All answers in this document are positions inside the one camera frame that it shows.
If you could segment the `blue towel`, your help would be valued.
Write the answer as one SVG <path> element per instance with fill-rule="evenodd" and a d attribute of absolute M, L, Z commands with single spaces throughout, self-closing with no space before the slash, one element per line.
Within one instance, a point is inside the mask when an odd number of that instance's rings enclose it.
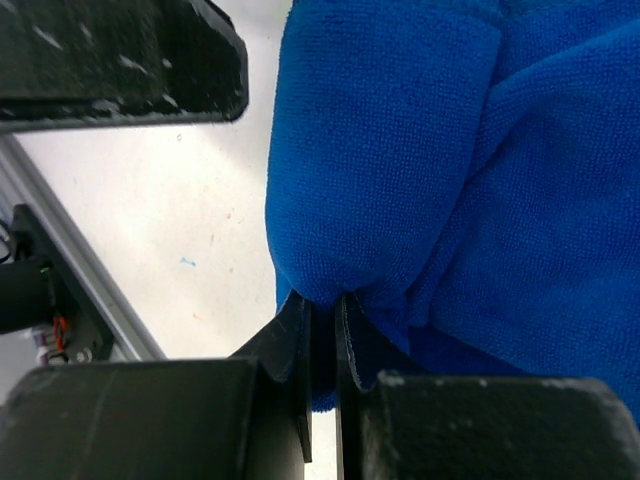
<path fill-rule="evenodd" d="M 277 298 L 346 293 L 439 374 L 595 377 L 639 409 L 639 5 L 296 1 L 266 190 Z"/>

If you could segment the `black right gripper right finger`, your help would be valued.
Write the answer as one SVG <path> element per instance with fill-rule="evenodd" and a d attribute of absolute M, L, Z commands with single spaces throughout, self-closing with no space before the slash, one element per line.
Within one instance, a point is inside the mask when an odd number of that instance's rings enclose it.
<path fill-rule="evenodd" d="M 593 378 L 426 372 L 365 317 L 335 309 L 342 479 L 635 479 L 639 431 Z"/>

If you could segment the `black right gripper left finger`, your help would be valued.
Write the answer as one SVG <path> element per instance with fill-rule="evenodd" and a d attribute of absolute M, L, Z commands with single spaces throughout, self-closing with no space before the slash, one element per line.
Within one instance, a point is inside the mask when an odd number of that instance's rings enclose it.
<path fill-rule="evenodd" d="M 311 304 L 291 294 L 225 359 L 29 372 L 1 408 L 5 479 L 300 479 Z"/>

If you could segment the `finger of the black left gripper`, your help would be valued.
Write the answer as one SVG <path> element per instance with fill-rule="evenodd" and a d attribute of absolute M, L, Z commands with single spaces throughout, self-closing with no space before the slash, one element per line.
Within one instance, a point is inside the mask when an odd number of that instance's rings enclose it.
<path fill-rule="evenodd" d="M 246 45 L 211 1 L 4 1 L 1 131 L 233 122 Z"/>

